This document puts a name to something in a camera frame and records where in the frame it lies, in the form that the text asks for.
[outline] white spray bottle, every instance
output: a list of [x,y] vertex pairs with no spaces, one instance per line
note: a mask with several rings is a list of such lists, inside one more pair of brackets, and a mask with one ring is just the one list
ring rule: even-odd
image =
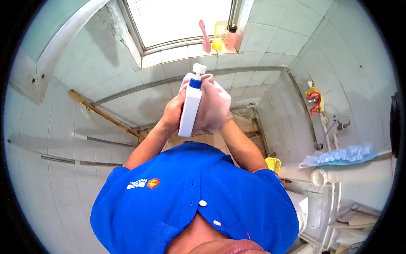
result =
[[193,64],[193,72],[196,76],[190,79],[186,86],[186,98],[183,105],[182,116],[180,117],[180,126],[178,136],[189,138],[192,135],[194,120],[196,119],[197,109],[199,108],[202,91],[200,86],[202,80],[200,74],[206,73],[207,67],[199,63]]

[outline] blue polo shirt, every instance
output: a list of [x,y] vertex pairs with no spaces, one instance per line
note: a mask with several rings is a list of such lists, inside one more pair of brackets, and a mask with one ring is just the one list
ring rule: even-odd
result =
[[110,253],[162,254],[197,211],[228,238],[250,237],[272,254],[285,253],[298,236],[295,208],[273,171],[244,171],[219,149],[195,142],[133,170],[113,169],[90,224]]

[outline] spray bottle cap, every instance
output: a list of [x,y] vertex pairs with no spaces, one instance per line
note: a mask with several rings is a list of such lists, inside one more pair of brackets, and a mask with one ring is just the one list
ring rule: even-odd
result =
[[190,79],[189,86],[200,89],[200,86],[202,85],[200,74],[206,73],[206,69],[206,66],[201,65],[200,63],[194,63],[192,71],[196,72],[196,76]]
[[196,77],[198,78],[200,76],[200,74],[204,74],[206,73],[207,70],[207,66],[202,65],[200,63],[194,63],[193,64],[193,72],[196,72]]

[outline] pink brush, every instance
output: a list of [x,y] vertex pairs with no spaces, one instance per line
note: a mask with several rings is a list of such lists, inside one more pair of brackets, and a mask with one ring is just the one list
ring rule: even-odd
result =
[[199,21],[199,27],[200,27],[200,29],[202,30],[202,33],[203,33],[203,41],[202,41],[203,51],[206,52],[206,53],[210,53],[210,51],[212,49],[210,47],[209,37],[206,34],[206,28],[204,26],[203,20]]

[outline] yellow container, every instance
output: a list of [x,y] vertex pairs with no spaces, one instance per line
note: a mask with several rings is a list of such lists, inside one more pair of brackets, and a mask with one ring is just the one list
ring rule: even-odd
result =
[[281,170],[281,161],[277,158],[268,157],[265,159],[266,164],[268,165],[268,169],[274,171],[279,175]]

